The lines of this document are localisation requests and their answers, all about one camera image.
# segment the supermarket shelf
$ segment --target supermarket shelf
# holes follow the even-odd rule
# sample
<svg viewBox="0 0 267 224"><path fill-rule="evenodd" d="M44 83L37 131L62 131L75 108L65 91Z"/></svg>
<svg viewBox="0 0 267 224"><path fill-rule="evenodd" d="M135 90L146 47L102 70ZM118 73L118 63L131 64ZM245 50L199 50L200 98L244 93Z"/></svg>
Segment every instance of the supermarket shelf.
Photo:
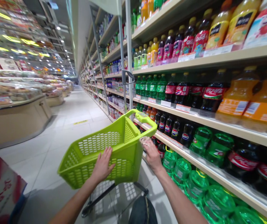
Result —
<svg viewBox="0 0 267 224"><path fill-rule="evenodd" d="M142 104L154 107L156 109L165 111L167 113L206 125L211 128L215 128L219 131L223 131L223 132L235 135L237 137L249 140L251 142L255 142L260 145L267 146L267 133L255 132L249 129L245 129L240 125L226 124L214 118L206 118L206 117L199 116L198 114L189 114L186 112L182 112L180 110L176 110L175 108L170 108L170 107L162 106L160 104L152 103L149 101L140 100L135 97L133 98L133 100L138 103L142 103Z"/></svg>
<svg viewBox="0 0 267 224"><path fill-rule="evenodd" d="M155 73L155 72L162 73L164 71L174 71L184 68L199 69L207 67L220 67L226 64L234 65L239 63L240 65L241 61L246 61L247 63L249 63L252 62L253 60L255 60L255 64L257 64L257 61L266 59L267 59L267 45L250 49L232 51L204 58L196 58L184 62L177 62L161 66L154 66L146 69L140 69L133 71L133 74Z"/></svg>
<svg viewBox="0 0 267 224"><path fill-rule="evenodd" d="M142 124L137 119L134 119L134 122L136 122L146 130L150 128L150 125ZM216 167L214 164L206 161L203 157L193 153L188 148L182 146L180 143L171 139L160 131L157 130L154 136L164 144L166 144L168 147L170 147L172 150L177 152L179 155L184 157L190 163L195 165L197 168L201 169L208 176L212 177L219 184L238 196L244 202L249 204L255 210L267 217L266 196L255 191L254 189L243 183L241 180L238 180L237 178L229 175L224 170Z"/></svg>

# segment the price tag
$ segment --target price tag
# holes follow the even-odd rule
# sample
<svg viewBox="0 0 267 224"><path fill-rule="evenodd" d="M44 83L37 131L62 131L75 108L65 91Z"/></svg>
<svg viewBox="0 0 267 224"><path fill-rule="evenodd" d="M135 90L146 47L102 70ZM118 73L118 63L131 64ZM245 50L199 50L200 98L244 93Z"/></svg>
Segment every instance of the price tag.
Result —
<svg viewBox="0 0 267 224"><path fill-rule="evenodd" d="M186 112L186 113L190 112L190 107L183 106L183 105L180 105L180 104L176 104L176 109L180 110L180 111L183 111L183 112Z"/></svg>

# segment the aisle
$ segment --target aisle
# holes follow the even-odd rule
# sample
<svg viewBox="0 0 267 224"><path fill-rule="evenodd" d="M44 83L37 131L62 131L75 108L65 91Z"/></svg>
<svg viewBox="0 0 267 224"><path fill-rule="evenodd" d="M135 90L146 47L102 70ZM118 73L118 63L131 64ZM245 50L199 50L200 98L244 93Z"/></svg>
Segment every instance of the aisle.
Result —
<svg viewBox="0 0 267 224"><path fill-rule="evenodd" d="M47 223L76 193L57 175L65 151L74 140L111 124L81 87L52 111L54 116L43 133L0 150L0 157L28 183L25 189L28 200L19 223ZM139 182L149 189L159 223L177 223L162 186L144 161ZM110 184L101 183L92 197L96 198ZM128 223L131 206L140 193L132 183L120 184L95 206L89 217L82 219L79 215L76 223Z"/></svg>

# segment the coca-cola bottle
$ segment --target coca-cola bottle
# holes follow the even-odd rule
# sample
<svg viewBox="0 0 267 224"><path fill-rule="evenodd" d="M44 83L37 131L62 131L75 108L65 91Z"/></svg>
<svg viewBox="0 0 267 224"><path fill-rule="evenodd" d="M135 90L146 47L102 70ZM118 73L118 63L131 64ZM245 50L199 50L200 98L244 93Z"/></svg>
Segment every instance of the coca-cola bottle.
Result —
<svg viewBox="0 0 267 224"><path fill-rule="evenodd" d="M212 83L205 88L203 103L199 112L201 116L214 117L214 113L218 110L223 95L229 87L229 84L226 82L225 72L226 69L219 69Z"/></svg>
<svg viewBox="0 0 267 224"><path fill-rule="evenodd" d="M176 86L177 83L175 82L175 73L171 74L171 80L168 82L166 86L166 91L165 91L165 101L174 103L175 102L175 91L176 91Z"/></svg>
<svg viewBox="0 0 267 224"><path fill-rule="evenodd" d="M188 105L189 101L189 92L190 92L190 82L188 81L188 72L183 73L182 81L176 86L175 91L175 103L185 106Z"/></svg>

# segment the green shopping basket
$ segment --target green shopping basket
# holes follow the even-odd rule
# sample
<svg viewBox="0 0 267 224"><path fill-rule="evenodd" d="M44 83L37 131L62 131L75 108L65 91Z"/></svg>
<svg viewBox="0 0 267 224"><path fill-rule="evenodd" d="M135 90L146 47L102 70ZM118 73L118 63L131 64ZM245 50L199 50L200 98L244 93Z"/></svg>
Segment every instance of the green shopping basket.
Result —
<svg viewBox="0 0 267 224"><path fill-rule="evenodd" d="M151 129L140 133L129 116L142 123L148 123ZM139 139L153 136L157 125L147 115L132 109L122 115L108 127L74 141L66 151L58 169L58 174L73 188L80 188L91 176L99 152L111 146L113 152L110 163L116 164L106 180L114 180L115 184L136 182L139 177L143 149Z"/></svg>

